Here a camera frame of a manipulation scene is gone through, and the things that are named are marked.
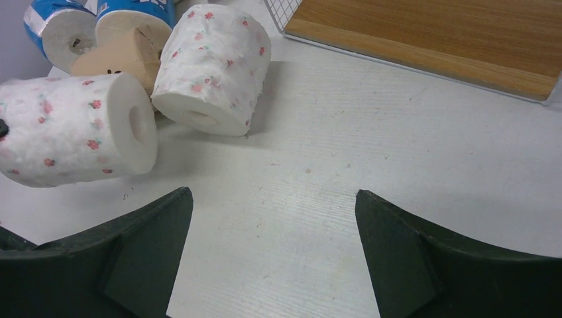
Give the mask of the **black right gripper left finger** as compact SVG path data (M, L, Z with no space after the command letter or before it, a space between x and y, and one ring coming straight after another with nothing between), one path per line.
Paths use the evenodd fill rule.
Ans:
M165 317L193 205L179 187L38 246L1 229L1 316Z

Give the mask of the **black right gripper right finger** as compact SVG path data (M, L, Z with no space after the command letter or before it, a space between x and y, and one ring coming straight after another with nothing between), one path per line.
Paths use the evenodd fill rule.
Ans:
M561 259L466 237L360 190L355 217L381 317L560 317Z

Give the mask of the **floral white paper roll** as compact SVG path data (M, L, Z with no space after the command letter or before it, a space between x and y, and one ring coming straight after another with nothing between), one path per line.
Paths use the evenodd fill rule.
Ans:
M251 15L224 5L194 5L163 48L152 103L197 131L243 136L270 60L270 37Z
M126 73L7 81L1 120L1 172L25 186L145 174L158 154L152 104Z

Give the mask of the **brown paper roll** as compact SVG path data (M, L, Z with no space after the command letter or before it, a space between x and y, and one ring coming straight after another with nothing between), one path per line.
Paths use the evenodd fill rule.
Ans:
M73 76L97 76L125 72L135 76L148 95L154 89L160 56L171 32L150 25L136 26L80 56L72 65Z

